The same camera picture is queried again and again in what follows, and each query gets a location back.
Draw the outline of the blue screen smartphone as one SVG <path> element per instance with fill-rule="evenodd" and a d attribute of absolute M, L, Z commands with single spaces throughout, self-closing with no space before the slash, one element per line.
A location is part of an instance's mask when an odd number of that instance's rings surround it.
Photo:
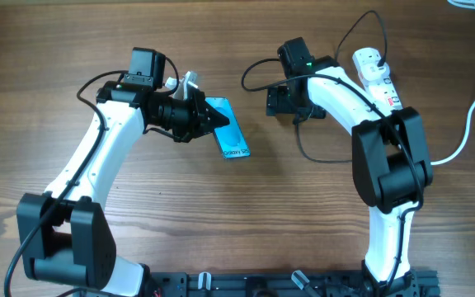
<path fill-rule="evenodd" d="M 214 130 L 214 137 L 224 158 L 245 158 L 251 155 L 233 108 L 226 97 L 205 99 L 216 111 L 227 116 L 229 124 Z"/>

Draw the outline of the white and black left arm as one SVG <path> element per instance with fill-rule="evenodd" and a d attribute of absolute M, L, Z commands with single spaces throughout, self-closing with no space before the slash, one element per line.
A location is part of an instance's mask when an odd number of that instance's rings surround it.
<path fill-rule="evenodd" d="M 14 259 L 27 278 L 69 285 L 74 293 L 157 296 L 149 267 L 117 254 L 104 214 L 112 183 L 148 130 L 188 143 L 229 119 L 194 86 L 175 99 L 149 85 L 110 81 L 92 108 L 93 121 L 65 169 L 42 194 L 26 193 L 18 203 L 21 245 Z"/>

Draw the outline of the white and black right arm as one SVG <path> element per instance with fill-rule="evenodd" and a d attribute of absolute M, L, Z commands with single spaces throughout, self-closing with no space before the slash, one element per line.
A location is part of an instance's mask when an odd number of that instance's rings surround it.
<path fill-rule="evenodd" d="M 266 114 L 292 114 L 296 125 L 330 115 L 351 136 L 355 189 L 369 207 L 362 293 L 419 295 L 407 260 L 408 240 L 413 215 L 433 180 L 419 113 L 373 99 L 333 57 L 314 58 L 301 37 L 284 42 L 276 61 L 285 80 L 267 86 Z"/>

